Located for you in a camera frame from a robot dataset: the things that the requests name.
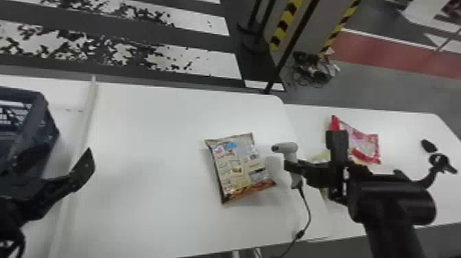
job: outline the floor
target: floor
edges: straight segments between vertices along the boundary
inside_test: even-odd
[[[269,55],[256,59],[239,44],[235,24],[245,14],[235,14],[238,8],[249,10],[250,1],[109,0],[100,5],[91,0],[73,7],[37,2],[0,2],[0,73],[70,80],[88,80],[94,73],[104,82],[247,93],[258,93],[248,86],[273,74]],[[341,72],[321,89],[287,87],[273,94],[290,104],[435,113],[461,138],[461,36],[449,51],[433,52],[459,25],[436,14],[437,19],[418,6],[401,11],[388,1],[363,1],[333,44],[332,59]],[[179,16],[194,22],[182,23]],[[65,28],[56,21],[64,21]],[[461,224],[418,234],[428,258],[461,255]],[[284,248],[261,251],[270,257]],[[351,257],[370,257],[364,237],[298,243],[286,257],[337,257],[344,250]],[[241,257],[251,254],[241,252]]]
[[[241,46],[235,14],[248,4],[1,1],[0,64],[251,87],[271,79],[274,63]]]

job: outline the white table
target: white table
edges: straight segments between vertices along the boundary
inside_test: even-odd
[[[377,173],[392,173],[394,168],[404,171],[412,180],[418,180],[428,173],[428,153],[421,147],[422,139],[429,139],[439,151],[451,159],[451,164],[461,169],[461,141],[436,115],[425,113],[403,113],[383,110],[350,108],[329,108],[319,106],[285,105],[298,137],[299,146],[308,159],[323,150],[324,132],[331,115],[358,130],[379,135],[382,166],[372,166]],[[430,226],[461,222],[461,202],[457,194],[461,185],[461,174],[439,174],[429,188],[433,196],[437,217]],[[329,200],[326,201],[331,216],[332,233],[328,239],[341,239],[364,235],[361,224],[354,223],[347,208]]]
[[[270,151],[297,141],[279,98],[104,83],[98,91],[87,140],[97,169],[69,196],[56,257],[201,255],[290,242],[305,224],[282,156]],[[203,140],[245,132],[278,185],[222,205]],[[304,240],[326,237],[324,202],[305,191],[313,219]]]
[[[0,86],[40,91],[49,102],[49,110],[60,136],[45,168],[43,176],[46,178],[61,176],[70,171],[73,149],[78,140],[75,136],[82,127],[89,85],[90,82],[84,81],[0,75]],[[29,222],[23,227],[27,241],[24,257],[48,257],[59,213],[60,202],[43,219]]]

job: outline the crate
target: crate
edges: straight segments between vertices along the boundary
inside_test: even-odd
[[[42,93],[0,86],[0,173],[24,150],[43,143],[51,150],[58,136]],[[41,176],[48,156],[22,174]]]

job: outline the tape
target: tape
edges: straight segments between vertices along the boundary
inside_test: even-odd
[[[346,10],[346,12],[342,16],[340,23],[336,25],[335,29],[331,32],[330,37],[328,37],[327,41],[323,44],[323,47],[320,50],[320,53],[318,53],[318,56],[323,58],[323,56],[325,55],[325,52],[328,50],[328,48],[330,48],[331,44],[333,44],[336,37],[340,34],[341,29],[346,25],[347,21],[349,21],[349,19],[352,17],[352,15],[356,11],[361,1],[362,0],[355,0],[352,3],[352,5]]]
[[[279,49],[280,44],[283,42],[283,39],[287,35],[288,27],[292,24],[294,20],[294,15],[296,11],[303,4],[303,0],[290,0],[285,8],[285,11],[282,13],[279,24],[275,29],[275,33],[270,39],[269,47],[271,51],[276,51]]]

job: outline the chip bag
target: chip bag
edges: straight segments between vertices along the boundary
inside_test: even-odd
[[[368,163],[381,164],[379,159],[378,134],[364,134],[344,123],[335,115],[331,116],[330,130],[346,130],[349,135],[349,151],[357,159]]]
[[[275,185],[255,148],[252,133],[208,139],[205,143],[213,156],[222,203]]]

